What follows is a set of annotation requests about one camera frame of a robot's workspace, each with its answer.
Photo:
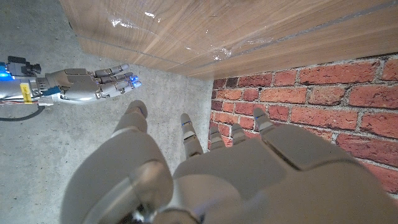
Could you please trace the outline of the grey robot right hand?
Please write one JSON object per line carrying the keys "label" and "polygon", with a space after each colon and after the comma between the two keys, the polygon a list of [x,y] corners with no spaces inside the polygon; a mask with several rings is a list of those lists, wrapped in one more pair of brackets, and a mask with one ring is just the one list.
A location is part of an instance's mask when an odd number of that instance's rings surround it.
{"label": "grey robot right hand", "polygon": [[47,73],[37,80],[40,85],[40,106],[54,103],[88,104],[123,95],[142,83],[128,72],[128,64],[89,72],[84,68],[69,68]]}

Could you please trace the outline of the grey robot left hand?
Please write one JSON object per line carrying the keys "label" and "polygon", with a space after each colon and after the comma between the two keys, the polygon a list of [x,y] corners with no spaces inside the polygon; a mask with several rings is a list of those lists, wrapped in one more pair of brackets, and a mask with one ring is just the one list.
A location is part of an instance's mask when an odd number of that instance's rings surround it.
{"label": "grey robot left hand", "polygon": [[216,128],[203,152],[181,115],[186,159],[171,172],[133,101],[111,138],[72,176],[62,223],[396,223],[397,206],[370,171],[298,126],[275,126],[254,110],[260,136]]}

